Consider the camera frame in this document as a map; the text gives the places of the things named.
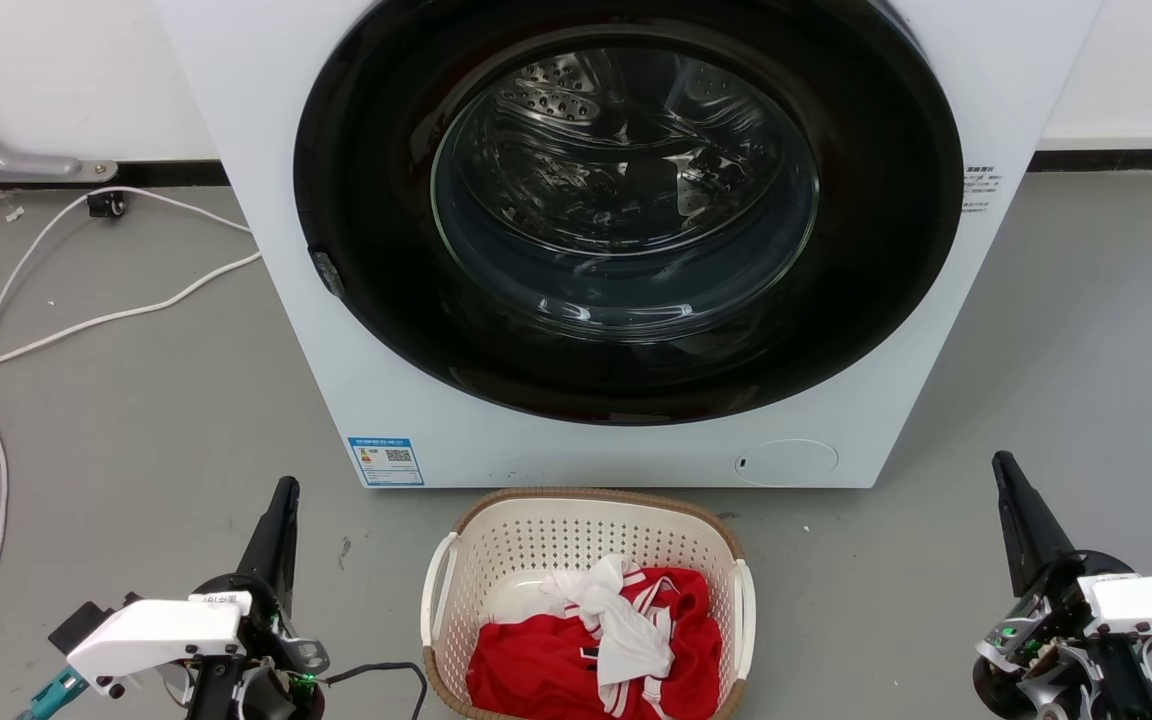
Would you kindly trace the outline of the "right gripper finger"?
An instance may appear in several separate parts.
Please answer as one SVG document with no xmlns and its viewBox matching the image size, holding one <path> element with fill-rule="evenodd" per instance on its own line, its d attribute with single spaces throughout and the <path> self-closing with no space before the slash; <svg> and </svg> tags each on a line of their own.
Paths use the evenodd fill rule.
<svg viewBox="0 0 1152 720">
<path fill-rule="evenodd" d="M 1043 569 L 1043 559 L 1034 560 L 1036 524 L 1039 516 L 1037 491 L 1020 468 L 1018 460 L 1010 450 L 996 450 L 992 456 L 992 473 L 998 495 L 998 520 L 1000 520 L 1007 573 L 1011 584 L 1011 596 L 1020 598 Z"/>
<path fill-rule="evenodd" d="M 1039 516 L 1036 524 L 1036 541 L 1041 541 L 1041 546 L 1036 546 L 1037 553 L 1032 558 L 1034 560 L 1043 559 L 1043 569 L 1038 573 L 1041 574 L 1052 562 L 1070 556 L 1075 552 L 1075 547 L 1068 536 L 1066 536 L 1064 529 L 1058 523 L 1055 515 L 1052 514 L 1047 503 L 1043 501 L 1041 493 L 1037 491 L 1037 495 L 1039 498 L 1036 503 L 1036 510 L 1039 511 Z"/>
</svg>

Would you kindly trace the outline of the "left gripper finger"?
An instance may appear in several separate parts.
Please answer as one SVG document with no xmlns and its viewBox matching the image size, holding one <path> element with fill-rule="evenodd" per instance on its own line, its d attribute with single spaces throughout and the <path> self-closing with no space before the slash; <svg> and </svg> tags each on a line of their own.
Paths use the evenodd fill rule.
<svg viewBox="0 0 1152 720">
<path fill-rule="evenodd" d="M 273 511 L 270 510 L 270 506 L 271 500 L 268 507 L 266 507 L 266 510 L 262 514 L 262 518 L 257 520 L 250 541 L 247 543 L 247 548 L 244 548 L 243 555 L 241 561 L 238 561 L 236 569 L 237 574 L 244 575 L 244 577 L 262 579 L 262 582 L 266 585 L 270 585 L 270 561 L 273 559 L 271 558 L 271 551 L 273 551 L 274 547 L 273 541 L 275 526 L 275 520 Z"/>
<path fill-rule="evenodd" d="M 270 510 L 273 511 L 275 520 L 270 588 L 273 589 L 282 611 L 291 612 L 300 511 L 300 482 L 296 478 L 279 479 L 274 497 L 271 498 Z"/>
</svg>

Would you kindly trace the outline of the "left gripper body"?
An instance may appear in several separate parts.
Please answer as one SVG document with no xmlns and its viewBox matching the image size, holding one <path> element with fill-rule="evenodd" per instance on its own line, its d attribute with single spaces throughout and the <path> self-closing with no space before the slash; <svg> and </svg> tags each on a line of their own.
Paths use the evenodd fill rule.
<svg viewBox="0 0 1152 720">
<path fill-rule="evenodd" d="M 191 660 L 191 720 L 323 720 L 325 696 L 314 675 L 328 666 L 321 643 L 298 637 L 270 585 L 237 573 L 196 594 L 247 591 L 250 615 L 238 621 L 243 650 Z"/>
</svg>

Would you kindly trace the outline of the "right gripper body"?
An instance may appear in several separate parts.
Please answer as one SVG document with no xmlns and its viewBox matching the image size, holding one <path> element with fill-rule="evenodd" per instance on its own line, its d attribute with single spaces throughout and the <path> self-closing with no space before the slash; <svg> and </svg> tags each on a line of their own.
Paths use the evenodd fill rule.
<svg viewBox="0 0 1152 720">
<path fill-rule="evenodd" d="M 1079 577 L 1124 574 L 1106 553 L 1048 564 L 978 643 L 972 685 L 1001 720 L 1137 720 L 1137 634 L 1085 632 Z"/>
</svg>

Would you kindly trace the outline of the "cream plastic laundry basket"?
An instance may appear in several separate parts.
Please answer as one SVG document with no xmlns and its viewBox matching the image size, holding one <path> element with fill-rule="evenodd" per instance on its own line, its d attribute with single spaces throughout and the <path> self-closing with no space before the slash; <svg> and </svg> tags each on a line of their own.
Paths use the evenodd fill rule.
<svg viewBox="0 0 1152 720">
<path fill-rule="evenodd" d="M 422 662 L 431 691 L 467 720 L 522 720 L 471 702 L 467 670 L 480 626 L 488 612 L 520 609 L 538 596 L 545 574 L 586 570 L 609 553 L 707 579 L 723 641 L 710 720 L 733 720 L 755 655 L 756 592 L 745 552 L 713 511 L 617 488 L 500 488 L 461 516 L 422 584 Z"/>
</svg>

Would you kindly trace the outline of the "blue energy label sticker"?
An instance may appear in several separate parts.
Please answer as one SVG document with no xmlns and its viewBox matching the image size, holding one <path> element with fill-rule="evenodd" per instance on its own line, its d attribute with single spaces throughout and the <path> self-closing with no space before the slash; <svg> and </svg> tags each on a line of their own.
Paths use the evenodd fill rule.
<svg viewBox="0 0 1152 720">
<path fill-rule="evenodd" d="M 365 487 L 425 486 L 411 439 L 348 437 L 347 445 Z"/>
</svg>

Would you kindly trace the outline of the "round white filter cover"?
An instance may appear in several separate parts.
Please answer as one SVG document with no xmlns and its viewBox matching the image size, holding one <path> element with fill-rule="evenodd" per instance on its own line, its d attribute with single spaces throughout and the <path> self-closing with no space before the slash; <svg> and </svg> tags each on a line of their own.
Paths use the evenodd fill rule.
<svg viewBox="0 0 1152 720">
<path fill-rule="evenodd" d="M 735 471 L 759 487 L 814 487 L 838 468 L 838 450 L 814 439 L 776 439 L 742 452 Z"/>
</svg>

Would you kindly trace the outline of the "red jersey garment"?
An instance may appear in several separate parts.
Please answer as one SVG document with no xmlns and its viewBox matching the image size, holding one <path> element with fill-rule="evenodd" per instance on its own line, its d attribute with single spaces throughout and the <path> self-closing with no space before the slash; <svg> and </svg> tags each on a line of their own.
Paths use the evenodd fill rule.
<svg viewBox="0 0 1152 720">
<path fill-rule="evenodd" d="M 708 582 L 685 568 L 644 569 L 676 584 L 675 661 L 664 679 L 662 711 L 641 702 L 628 720 L 710 720 L 721 700 L 723 638 L 710 614 Z M 548 601 L 540 592 L 525 611 L 484 621 L 465 674 L 471 702 L 525 720 L 616 720 L 605 714 L 596 689 L 594 639 L 576 617 L 550 614 Z"/>
</svg>

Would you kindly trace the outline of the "small printed text sticker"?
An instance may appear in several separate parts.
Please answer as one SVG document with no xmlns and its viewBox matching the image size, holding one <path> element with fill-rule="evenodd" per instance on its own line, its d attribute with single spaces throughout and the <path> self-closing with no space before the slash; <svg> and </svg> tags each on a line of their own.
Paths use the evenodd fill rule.
<svg viewBox="0 0 1152 720">
<path fill-rule="evenodd" d="M 1002 183 L 1001 174 L 993 165 L 969 165 L 963 176 L 963 214 L 979 214 L 991 209 L 995 200 L 998 188 Z"/>
</svg>

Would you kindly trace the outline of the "white cloth garment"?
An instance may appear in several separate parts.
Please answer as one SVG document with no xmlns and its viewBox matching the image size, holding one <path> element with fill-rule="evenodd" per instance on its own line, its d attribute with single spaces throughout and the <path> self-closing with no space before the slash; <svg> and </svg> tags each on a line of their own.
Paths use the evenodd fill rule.
<svg viewBox="0 0 1152 720">
<path fill-rule="evenodd" d="M 641 702 L 662 711 L 664 679 L 675 661 L 670 602 L 679 598 L 667 575 L 650 577 L 630 558 L 612 553 L 584 571 L 545 575 L 540 592 L 550 596 L 550 614 L 576 617 L 594 639 L 596 689 L 605 714 L 628 720 Z"/>
</svg>

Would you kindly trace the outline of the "black round glass washer door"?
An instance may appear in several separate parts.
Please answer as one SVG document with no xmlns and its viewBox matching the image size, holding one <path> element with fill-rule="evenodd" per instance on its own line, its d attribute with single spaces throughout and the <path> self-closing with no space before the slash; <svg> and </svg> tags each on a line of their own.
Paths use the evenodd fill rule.
<svg viewBox="0 0 1152 720">
<path fill-rule="evenodd" d="M 568 338 L 488 300 L 445 251 L 435 150 L 516 65 L 664 47 L 738 74 L 799 124 L 820 205 L 799 258 L 723 323 Z M 323 283 L 439 382 L 521 414 L 668 425 L 745 414 L 890 338 L 954 243 L 963 146 L 945 88 L 882 0 L 380 0 L 306 97 L 294 197 Z"/>
</svg>

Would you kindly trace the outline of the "steel washer drum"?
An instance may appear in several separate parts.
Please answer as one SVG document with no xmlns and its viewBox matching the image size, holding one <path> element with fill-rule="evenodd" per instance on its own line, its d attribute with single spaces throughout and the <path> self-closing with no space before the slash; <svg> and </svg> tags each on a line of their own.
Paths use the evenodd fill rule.
<svg viewBox="0 0 1152 720">
<path fill-rule="evenodd" d="M 817 161 L 750 81 L 664 47 L 591 47 L 509 68 L 435 150 L 445 251 L 553 334 L 654 342 L 723 323 L 781 281 L 813 232 Z"/>
</svg>

